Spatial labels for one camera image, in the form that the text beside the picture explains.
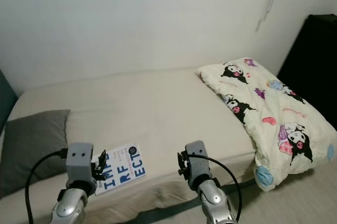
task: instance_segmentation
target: cartoon character print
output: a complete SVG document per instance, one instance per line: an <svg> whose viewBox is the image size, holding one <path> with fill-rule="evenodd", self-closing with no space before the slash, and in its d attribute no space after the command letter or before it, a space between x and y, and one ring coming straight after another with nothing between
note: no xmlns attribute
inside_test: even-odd
<svg viewBox="0 0 337 224"><path fill-rule="evenodd" d="M223 65L225 66L225 70L223 74L220 75L221 77L237 78L241 82L248 84L246 78L243 76L243 70L237 65L229 65L228 63L224 63Z"/></svg>
<svg viewBox="0 0 337 224"><path fill-rule="evenodd" d="M274 89L274 90L280 90L282 91L283 94L286 94L290 97L293 97L294 99L302 102L303 104L304 101L303 99L297 95L293 90L290 90L290 88L288 86L286 86L285 84L283 84L282 82L278 81L278 80L270 80L267 82L267 86L269 86L270 88Z"/></svg>
<svg viewBox="0 0 337 224"><path fill-rule="evenodd" d="M265 99L265 90L260 90L259 88L255 88L254 90L258 96L260 96L262 99Z"/></svg>
<svg viewBox="0 0 337 224"><path fill-rule="evenodd" d="M291 155L291 162L298 154L304 154L312 162L310 140L304 133L305 127L298 123L284 123L280 125L279 150Z"/></svg>
<svg viewBox="0 0 337 224"><path fill-rule="evenodd" d="M250 59L250 58L245 58L244 62L246 64L248 64L248 66L254 66L254 67L257 67L256 64L254 64L254 60Z"/></svg>
<svg viewBox="0 0 337 224"><path fill-rule="evenodd" d="M249 104L239 102L237 99L234 99L233 95L227 94L223 97L228 108L234 113L234 115L239 119L239 121L245 125L244 116L246 109L256 110L251 108Z"/></svg>
<svg viewBox="0 0 337 224"><path fill-rule="evenodd" d="M299 95L297 95L293 90L290 90L288 86L283 85L282 93L287 94L288 96L293 97L294 99L296 99L296 100L298 100L298 101L300 101L304 104L303 99Z"/></svg>

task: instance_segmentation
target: black cable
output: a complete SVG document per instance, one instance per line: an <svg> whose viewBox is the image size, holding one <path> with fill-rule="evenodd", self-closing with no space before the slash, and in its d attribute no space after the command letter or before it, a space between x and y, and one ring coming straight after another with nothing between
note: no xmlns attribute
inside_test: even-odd
<svg viewBox="0 0 337 224"><path fill-rule="evenodd" d="M31 203L29 202L29 185L31 183L31 178L34 174L34 171L44 160L48 159L49 157L59 156L61 158L66 158L67 150L68 149L61 149L59 151L55 151L53 153L50 153L47 156L41 158L39 161L37 161L37 163L33 166L32 170L31 170L31 173L29 174L29 176L27 178L26 185L25 185L25 200L26 200L26 208L27 208L29 224L34 224L32 210L31 210Z"/></svg>
<svg viewBox="0 0 337 224"><path fill-rule="evenodd" d="M241 189L240 189L240 186L239 186L239 183L237 182L234 174L231 172L231 170L229 170L226 166L224 166L222 163L220 163L219 161L211 158L211 157L207 157L207 156L202 156L202 155L187 155L188 157L196 157L196 158L202 158L202 159L207 159L211 162L214 162L216 163L217 165L221 166L223 169L225 169L229 175L231 175L231 177L233 178L234 180L234 183L236 185L236 189L237 189L237 194L239 196L239 207L237 209L237 215L236 215L236 221L238 222L239 219L240 219L240 214L241 214L241 209L242 209L242 195L241 195Z"/></svg>

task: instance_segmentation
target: gray cushion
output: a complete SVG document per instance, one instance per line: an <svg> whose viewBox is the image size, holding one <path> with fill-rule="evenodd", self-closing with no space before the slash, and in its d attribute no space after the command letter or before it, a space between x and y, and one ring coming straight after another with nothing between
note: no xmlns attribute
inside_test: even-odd
<svg viewBox="0 0 337 224"><path fill-rule="evenodd" d="M34 164L67 148L66 121L70 110L52 110L8 121L0 163L1 197L24 188ZM36 169L32 182L64 173L65 160L51 157Z"/></svg>

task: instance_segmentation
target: kuromi character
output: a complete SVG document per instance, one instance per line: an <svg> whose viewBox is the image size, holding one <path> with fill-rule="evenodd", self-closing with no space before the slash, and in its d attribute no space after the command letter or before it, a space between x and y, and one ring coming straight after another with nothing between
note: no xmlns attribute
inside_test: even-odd
<svg viewBox="0 0 337 224"><path fill-rule="evenodd" d="M228 108L234 113L234 115L239 119L239 121L244 125L244 116L246 109L256 110L251 108L249 104L239 102L237 99L234 99L233 95L227 94L223 97Z"/></svg>
<svg viewBox="0 0 337 224"><path fill-rule="evenodd" d="M284 123L280 127L279 147L282 152L292 156L290 165L298 154L304 154L311 162L313 161L310 140L308 135L304 133L304 130L305 127L298 123ZM286 152L286 141L291 146L289 152Z"/></svg>
<svg viewBox="0 0 337 224"><path fill-rule="evenodd" d="M289 87L286 86L285 84L283 84L282 93L287 94L288 96L293 97L294 99L296 99L296 100L298 100L298 101L300 101L304 104L303 99L299 95L297 95L295 92L290 90Z"/></svg>
<svg viewBox="0 0 337 224"><path fill-rule="evenodd" d="M220 75L221 77L237 78L241 82L248 84L246 78L243 76L243 70L236 65L229 65L228 63L224 63L224 66L225 70L223 74Z"/></svg>

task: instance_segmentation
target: bed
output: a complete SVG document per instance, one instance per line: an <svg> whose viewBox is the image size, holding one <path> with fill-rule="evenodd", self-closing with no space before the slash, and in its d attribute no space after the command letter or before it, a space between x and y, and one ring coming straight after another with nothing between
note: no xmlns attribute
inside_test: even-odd
<svg viewBox="0 0 337 224"><path fill-rule="evenodd" d="M239 182L253 175L255 145L241 123L194 74L195 69L107 76L25 92L8 120L42 111L70 109L68 144L91 142L94 154L138 144L147 175L105 194L89 197L86 223L121 223L142 211L196 197L177 173L176 153L203 140L210 157L228 165ZM211 166L221 184L232 180ZM30 187L35 223L48 223L66 174ZM0 223L27 223L24 190L0 200Z"/></svg>

